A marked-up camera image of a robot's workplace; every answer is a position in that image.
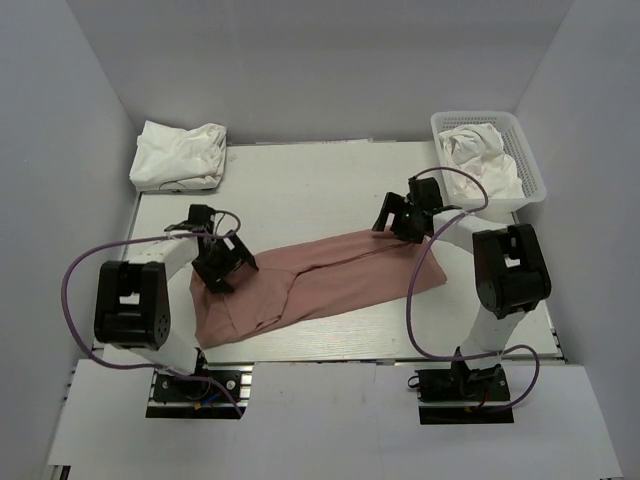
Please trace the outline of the pink t-shirt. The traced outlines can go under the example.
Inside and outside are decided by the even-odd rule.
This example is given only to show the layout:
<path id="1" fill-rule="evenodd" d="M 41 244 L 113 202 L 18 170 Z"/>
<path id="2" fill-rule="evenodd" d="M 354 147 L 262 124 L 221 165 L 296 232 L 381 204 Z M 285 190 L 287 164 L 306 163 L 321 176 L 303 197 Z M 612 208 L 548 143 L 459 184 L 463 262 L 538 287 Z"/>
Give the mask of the pink t-shirt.
<path id="1" fill-rule="evenodd" d="M 191 277 L 195 338 L 203 349 L 422 293 L 446 283 L 433 254 L 389 230 L 363 230 L 263 251 L 226 278 L 230 293 Z"/>

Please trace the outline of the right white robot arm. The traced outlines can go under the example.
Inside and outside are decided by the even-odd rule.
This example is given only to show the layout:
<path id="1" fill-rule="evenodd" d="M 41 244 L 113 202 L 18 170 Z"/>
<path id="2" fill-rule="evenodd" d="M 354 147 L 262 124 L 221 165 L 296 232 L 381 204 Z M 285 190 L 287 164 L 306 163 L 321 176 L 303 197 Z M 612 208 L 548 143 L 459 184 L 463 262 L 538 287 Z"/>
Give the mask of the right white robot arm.
<path id="1" fill-rule="evenodd" d="M 497 358 L 516 326 L 551 293 L 551 279 L 534 230 L 527 223 L 484 220 L 474 210 L 446 206 L 433 177 L 408 180 L 405 196 L 388 192 L 372 227 L 389 227 L 401 241 L 427 240 L 420 261 L 437 240 L 451 243 L 473 257 L 480 302 L 474 324 L 455 356 L 463 360 Z"/>

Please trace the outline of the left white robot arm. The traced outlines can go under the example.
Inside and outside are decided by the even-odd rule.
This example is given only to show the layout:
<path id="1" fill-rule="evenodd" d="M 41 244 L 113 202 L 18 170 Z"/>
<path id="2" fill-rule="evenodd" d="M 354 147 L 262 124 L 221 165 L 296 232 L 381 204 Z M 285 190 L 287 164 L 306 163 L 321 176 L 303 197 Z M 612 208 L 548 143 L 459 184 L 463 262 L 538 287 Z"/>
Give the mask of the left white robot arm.
<path id="1" fill-rule="evenodd" d="M 231 294 L 230 276 L 258 269 L 238 236 L 239 217 L 226 210 L 192 204 L 187 219 L 158 237 L 135 239 L 146 249 L 123 261 L 108 261 L 99 273 L 94 335 L 97 341 L 129 350 L 156 369 L 177 376 L 177 387 L 199 399 L 211 387 L 201 351 L 174 333 L 169 281 L 186 266 L 214 294 Z"/>

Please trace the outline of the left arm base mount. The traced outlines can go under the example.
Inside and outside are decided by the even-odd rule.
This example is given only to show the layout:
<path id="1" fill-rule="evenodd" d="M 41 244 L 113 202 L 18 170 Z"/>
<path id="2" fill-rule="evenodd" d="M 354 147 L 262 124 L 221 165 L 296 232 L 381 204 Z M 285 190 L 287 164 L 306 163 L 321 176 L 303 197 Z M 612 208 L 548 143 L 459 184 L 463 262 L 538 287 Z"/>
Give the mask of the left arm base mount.
<path id="1" fill-rule="evenodd" d="M 252 366 L 205 366 L 202 374 L 226 388 L 244 412 L 249 401 Z M 186 381 L 164 372 L 155 373 L 145 417 L 176 420 L 238 420 L 240 415 L 222 390 L 207 382 Z"/>

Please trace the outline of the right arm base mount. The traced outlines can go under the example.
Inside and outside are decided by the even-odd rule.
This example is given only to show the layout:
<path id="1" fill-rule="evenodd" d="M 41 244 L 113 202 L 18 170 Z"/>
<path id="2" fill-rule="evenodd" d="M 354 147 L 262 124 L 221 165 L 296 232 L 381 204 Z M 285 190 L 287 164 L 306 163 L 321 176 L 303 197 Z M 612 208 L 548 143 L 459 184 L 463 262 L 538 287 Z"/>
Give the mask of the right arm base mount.
<path id="1" fill-rule="evenodd" d="M 514 422 L 511 394 L 500 364 L 470 370 L 463 361 L 448 368 L 416 370 L 407 386 L 418 397 L 421 425 L 499 425 Z"/>

